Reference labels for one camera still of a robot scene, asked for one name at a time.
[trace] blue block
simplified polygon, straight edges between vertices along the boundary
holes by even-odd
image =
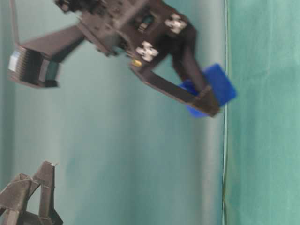
[[[207,68],[204,71],[204,75],[208,83],[211,85],[214,95],[217,98],[220,106],[224,106],[226,103],[237,96],[235,88],[232,86],[219,64],[214,64],[211,67]],[[180,87],[191,92],[195,96],[198,94],[198,92],[194,89],[193,83],[190,80],[186,80],[185,82],[183,82]],[[205,113],[189,105],[187,105],[187,108],[196,118],[207,116]]]

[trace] black 3d-printed part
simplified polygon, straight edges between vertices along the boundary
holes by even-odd
[[[0,193],[0,216],[2,225],[62,225],[63,221],[54,209],[55,166],[44,162],[38,171],[29,177],[17,175]],[[38,215],[26,211],[27,202],[41,187]]]
[[[197,32],[176,9],[162,0],[54,1],[63,12],[81,11],[80,22],[22,44],[34,65],[25,62],[24,70],[14,72],[17,81],[50,86],[38,72],[43,60],[62,62],[85,38],[106,56],[117,55],[122,49],[132,59],[130,68],[146,85],[210,116],[217,114],[219,102],[195,60]],[[173,67],[181,80],[191,80],[198,96],[152,72],[168,54],[173,56]]]

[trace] yellow component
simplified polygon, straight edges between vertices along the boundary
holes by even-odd
[[[136,67],[141,67],[143,64],[139,60],[132,60],[132,65],[134,65]]]

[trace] green curtain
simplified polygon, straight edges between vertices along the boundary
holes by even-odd
[[[197,27],[203,67],[225,65],[223,0],[168,0]],[[7,79],[12,41],[1,4],[1,188],[43,160],[56,169],[55,206],[65,224],[222,223],[224,114],[193,119],[142,84],[125,57],[84,43],[63,64],[60,87],[36,90]],[[21,41],[76,22],[53,1],[17,0]],[[168,59],[160,74],[179,83]],[[34,196],[29,210],[37,212]]]
[[[228,0],[225,221],[299,224],[300,2]]]

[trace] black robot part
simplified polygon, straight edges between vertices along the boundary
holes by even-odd
[[[54,209],[55,166],[44,162],[38,171],[29,177],[17,175],[0,193],[0,216],[4,214],[2,225],[62,225],[62,220]],[[38,215],[27,212],[27,202],[36,189],[41,188]]]
[[[80,11],[73,27],[20,44],[10,65],[13,80],[35,87],[56,86],[59,64],[84,40],[106,56],[122,49],[131,70],[146,85],[214,116],[219,111],[211,86],[195,60],[197,31],[162,0],[55,0],[63,12]],[[197,96],[165,80],[153,69],[168,55],[182,81],[191,80]]]

